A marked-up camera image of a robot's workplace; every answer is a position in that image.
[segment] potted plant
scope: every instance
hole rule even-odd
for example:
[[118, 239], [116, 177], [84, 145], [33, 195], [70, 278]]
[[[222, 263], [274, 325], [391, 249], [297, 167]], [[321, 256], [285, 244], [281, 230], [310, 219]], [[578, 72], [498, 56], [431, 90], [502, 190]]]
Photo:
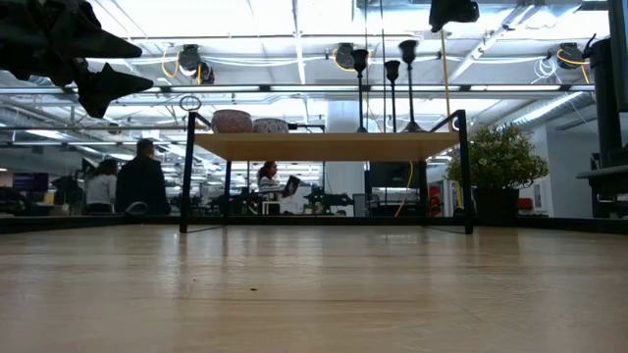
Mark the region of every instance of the potted plant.
[[[515, 126], [482, 126], [469, 144], [471, 184], [477, 216], [504, 223], [518, 213], [519, 189], [548, 174], [548, 162], [533, 153], [528, 134]], [[447, 178], [462, 182], [459, 150], [453, 153]]]

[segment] woman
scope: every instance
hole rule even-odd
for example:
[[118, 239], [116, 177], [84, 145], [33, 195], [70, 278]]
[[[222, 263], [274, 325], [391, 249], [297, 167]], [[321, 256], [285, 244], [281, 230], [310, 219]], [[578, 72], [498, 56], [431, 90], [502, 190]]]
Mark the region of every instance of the woman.
[[[277, 163], [265, 162], [264, 166], [257, 172], [257, 185], [259, 187], [259, 193], [264, 196], [266, 201], [279, 201], [282, 189], [275, 180], [277, 175]], [[279, 215], [280, 205], [271, 204], [268, 205], [269, 215]]]
[[87, 214], [112, 214], [116, 204], [116, 174], [118, 162], [108, 159], [100, 162], [87, 181]]

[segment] black jacket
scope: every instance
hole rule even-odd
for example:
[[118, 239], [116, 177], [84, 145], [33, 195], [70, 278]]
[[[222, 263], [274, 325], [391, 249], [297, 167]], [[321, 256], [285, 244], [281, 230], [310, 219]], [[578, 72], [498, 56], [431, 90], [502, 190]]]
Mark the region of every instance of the black jacket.
[[127, 162], [118, 173], [116, 211], [124, 212], [137, 201], [148, 206], [149, 215], [170, 213], [161, 163], [145, 156]]

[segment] plant pot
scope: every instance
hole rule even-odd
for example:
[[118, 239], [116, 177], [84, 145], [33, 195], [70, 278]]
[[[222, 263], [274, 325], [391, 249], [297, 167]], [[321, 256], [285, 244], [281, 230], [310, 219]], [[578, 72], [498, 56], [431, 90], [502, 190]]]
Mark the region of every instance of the plant pot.
[[519, 189], [473, 189], [478, 219], [490, 225], [504, 225], [517, 218]]
[[253, 132], [288, 133], [288, 123], [276, 118], [258, 119], [253, 122]]
[[214, 112], [212, 129], [217, 133], [247, 133], [253, 131], [253, 121], [246, 112], [224, 109]]

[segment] wooden surface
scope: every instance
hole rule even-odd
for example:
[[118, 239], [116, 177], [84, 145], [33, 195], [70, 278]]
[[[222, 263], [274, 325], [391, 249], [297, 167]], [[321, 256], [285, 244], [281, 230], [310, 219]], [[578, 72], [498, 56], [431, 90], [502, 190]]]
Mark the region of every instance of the wooden surface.
[[199, 133], [196, 144], [228, 161], [422, 161], [458, 143], [443, 133]]
[[0, 352], [625, 353], [626, 254], [498, 228], [2, 235]]

